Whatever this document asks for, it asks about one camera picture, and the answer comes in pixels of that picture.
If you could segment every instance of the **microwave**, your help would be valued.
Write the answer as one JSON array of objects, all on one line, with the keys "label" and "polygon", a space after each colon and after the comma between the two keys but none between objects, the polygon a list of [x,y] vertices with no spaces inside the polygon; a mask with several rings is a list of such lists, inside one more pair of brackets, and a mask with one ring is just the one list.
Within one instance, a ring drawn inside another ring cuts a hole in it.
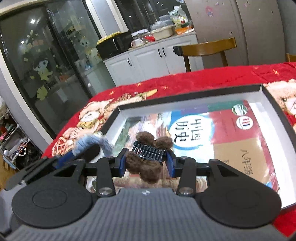
[{"label": "microwave", "polygon": [[131,32],[125,32],[103,41],[96,48],[102,60],[106,60],[126,52],[131,47],[132,41]]}]

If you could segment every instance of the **black cabinet handle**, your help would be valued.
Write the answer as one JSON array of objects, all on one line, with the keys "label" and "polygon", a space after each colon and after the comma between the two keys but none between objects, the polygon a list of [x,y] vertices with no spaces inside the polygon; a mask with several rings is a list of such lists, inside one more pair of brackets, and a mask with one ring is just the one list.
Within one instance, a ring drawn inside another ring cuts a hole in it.
[{"label": "black cabinet handle", "polygon": [[163,48],[163,54],[165,55],[165,57],[166,57],[166,54],[165,54],[165,48]]},{"label": "black cabinet handle", "polygon": [[128,58],[128,64],[129,64],[130,66],[132,66],[131,63],[129,62],[129,58]]},{"label": "black cabinet handle", "polygon": [[162,56],[160,55],[159,49],[158,49],[158,53],[159,53],[159,56],[162,58]]}]

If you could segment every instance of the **wooden floor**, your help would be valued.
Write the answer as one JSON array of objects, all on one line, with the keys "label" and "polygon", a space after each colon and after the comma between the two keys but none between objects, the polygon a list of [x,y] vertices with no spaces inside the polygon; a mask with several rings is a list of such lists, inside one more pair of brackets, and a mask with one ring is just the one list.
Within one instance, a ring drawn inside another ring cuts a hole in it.
[{"label": "wooden floor", "polygon": [[5,182],[15,173],[15,170],[12,169],[4,160],[2,155],[0,155],[0,190],[4,188]]}]

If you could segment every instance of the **brown pom pom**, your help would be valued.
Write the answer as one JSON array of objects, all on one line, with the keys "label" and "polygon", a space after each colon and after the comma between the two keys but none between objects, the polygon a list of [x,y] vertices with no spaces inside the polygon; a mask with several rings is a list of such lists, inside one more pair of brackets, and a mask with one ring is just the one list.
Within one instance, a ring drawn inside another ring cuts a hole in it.
[{"label": "brown pom pom", "polygon": [[130,173],[139,173],[142,163],[143,159],[139,157],[136,153],[129,151],[126,154],[126,168]]},{"label": "brown pom pom", "polygon": [[140,178],[149,184],[157,183],[160,178],[161,164],[157,161],[145,160],[140,166]]},{"label": "brown pom pom", "polygon": [[158,149],[171,149],[173,146],[173,140],[170,137],[160,137],[154,142],[154,147]]},{"label": "brown pom pom", "polygon": [[147,131],[139,132],[136,136],[136,139],[138,142],[148,146],[153,146],[154,144],[154,136]]}]

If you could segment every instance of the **black circular disc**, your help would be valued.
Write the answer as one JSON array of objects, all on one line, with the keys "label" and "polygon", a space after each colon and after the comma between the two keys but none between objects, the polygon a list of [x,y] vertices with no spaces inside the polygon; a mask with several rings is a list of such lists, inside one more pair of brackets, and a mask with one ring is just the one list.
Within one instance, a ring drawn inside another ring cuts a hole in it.
[{"label": "black circular disc", "polygon": [[261,183],[230,178],[206,189],[201,207],[221,224],[249,229],[271,223],[281,211],[281,199]]},{"label": "black circular disc", "polygon": [[92,206],[90,193],[70,178],[38,180],[12,199],[12,210],[20,223],[38,228],[57,228],[84,216]]}]

